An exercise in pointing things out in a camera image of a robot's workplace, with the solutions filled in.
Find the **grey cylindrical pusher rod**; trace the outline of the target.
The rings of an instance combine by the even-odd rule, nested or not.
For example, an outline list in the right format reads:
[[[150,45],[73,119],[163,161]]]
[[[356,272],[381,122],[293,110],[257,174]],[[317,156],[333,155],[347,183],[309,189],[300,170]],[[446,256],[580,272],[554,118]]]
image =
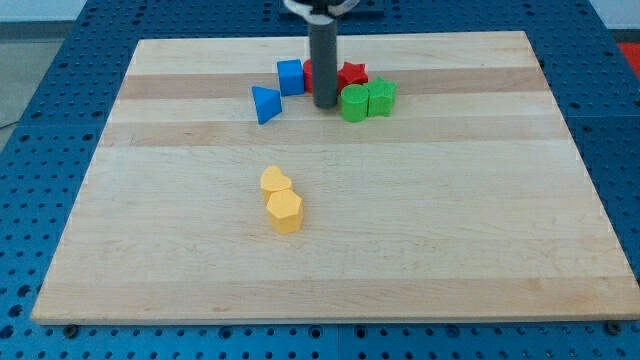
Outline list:
[[[337,21],[312,14],[307,22],[313,101],[321,109],[331,109],[337,104]]]

